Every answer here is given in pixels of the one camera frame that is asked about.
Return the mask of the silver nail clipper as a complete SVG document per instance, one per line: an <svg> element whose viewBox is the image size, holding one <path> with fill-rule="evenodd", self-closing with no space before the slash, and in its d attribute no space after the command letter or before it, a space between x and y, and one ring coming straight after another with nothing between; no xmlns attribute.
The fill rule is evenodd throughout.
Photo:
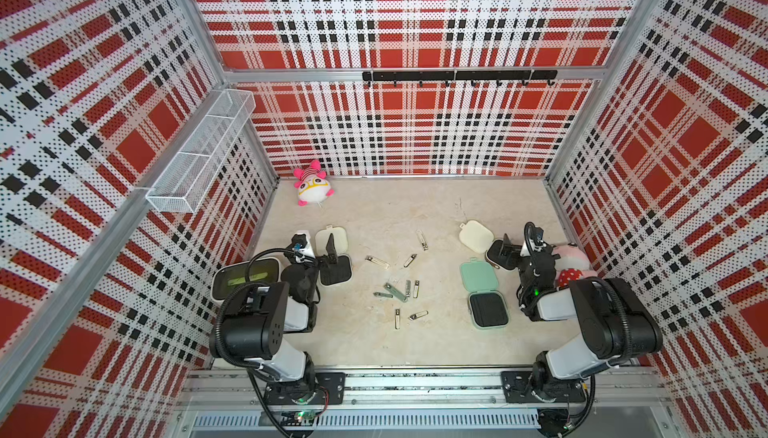
<svg viewBox="0 0 768 438"><path fill-rule="evenodd" d="M382 267L384 269L389 269L390 268L389 263L387 263L386 261L381 260L379 258L376 258L374 256L370 256L370 255L366 256L365 260L370 262L370 263L372 263L372 264L375 264L375 265L377 265L379 267Z"/></svg>

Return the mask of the green nail clipper large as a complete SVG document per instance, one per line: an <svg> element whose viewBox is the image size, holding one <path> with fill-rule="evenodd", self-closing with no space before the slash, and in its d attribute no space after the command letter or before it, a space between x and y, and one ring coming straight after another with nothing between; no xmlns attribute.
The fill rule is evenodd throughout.
<svg viewBox="0 0 768 438"><path fill-rule="evenodd" d="M392 294L394 298L398 299L402 303L406 303L408 301L408 297L404 293L399 291L397 288L395 288L393 285L391 285L390 283L386 283L384 285L384 289L388 293Z"/></svg>

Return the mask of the small silver clipper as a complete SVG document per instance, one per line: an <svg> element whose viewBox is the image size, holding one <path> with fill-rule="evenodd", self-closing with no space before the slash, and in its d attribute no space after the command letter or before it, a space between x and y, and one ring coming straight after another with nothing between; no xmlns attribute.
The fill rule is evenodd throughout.
<svg viewBox="0 0 768 438"><path fill-rule="evenodd" d="M412 263L415 261L415 259L417 258L417 256L418 256L417 254L411 254L411 255L409 256L409 258L408 258L408 259L405 261L405 263L403 264L403 267L404 267L404 268L409 268L409 267L412 265Z"/></svg>

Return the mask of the mint green manicure case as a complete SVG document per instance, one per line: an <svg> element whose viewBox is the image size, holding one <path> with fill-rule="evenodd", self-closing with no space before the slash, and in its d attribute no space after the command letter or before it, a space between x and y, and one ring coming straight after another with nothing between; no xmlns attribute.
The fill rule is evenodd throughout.
<svg viewBox="0 0 768 438"><path fill-rule="evenodd" d="M468 293L468 308L479 329L497 329L509 324L506 300L499 291L494 268L485 261L471 258L460 266L462 284Z"/></svg>

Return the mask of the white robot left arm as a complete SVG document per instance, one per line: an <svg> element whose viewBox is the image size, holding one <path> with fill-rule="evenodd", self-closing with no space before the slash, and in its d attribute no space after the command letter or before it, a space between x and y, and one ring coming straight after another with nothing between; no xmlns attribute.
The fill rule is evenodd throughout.
<svg viewBox="0 0 768 438"><path fill-rule="evenodd" d="M256 277L256 263L276 255L289 259L299 272L296 279L271 282ZM247 261L242 278L219 308L211 334L212 355L263 382L257 396L265 405L343 402L345 375L317 373L309 353L283 341L286 333L313 330L317 276L337 258L334 236L328 238L326 251L316 256L307 239L297 234L290 247L267 249Z"/></svg>

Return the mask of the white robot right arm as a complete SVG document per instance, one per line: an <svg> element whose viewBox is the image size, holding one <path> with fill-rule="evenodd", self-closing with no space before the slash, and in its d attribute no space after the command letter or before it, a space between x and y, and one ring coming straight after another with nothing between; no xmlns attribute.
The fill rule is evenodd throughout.
<svg viewBox="0 0 768 438"><path fill-rule="evenodd" d="M516 292L518 308L533 322L574 319L579 333L561 347L539 353L524 393L552 403L568 387L663 347L657 321L623 279L584 277L560 287L559 255L528 222Z"/></svg>

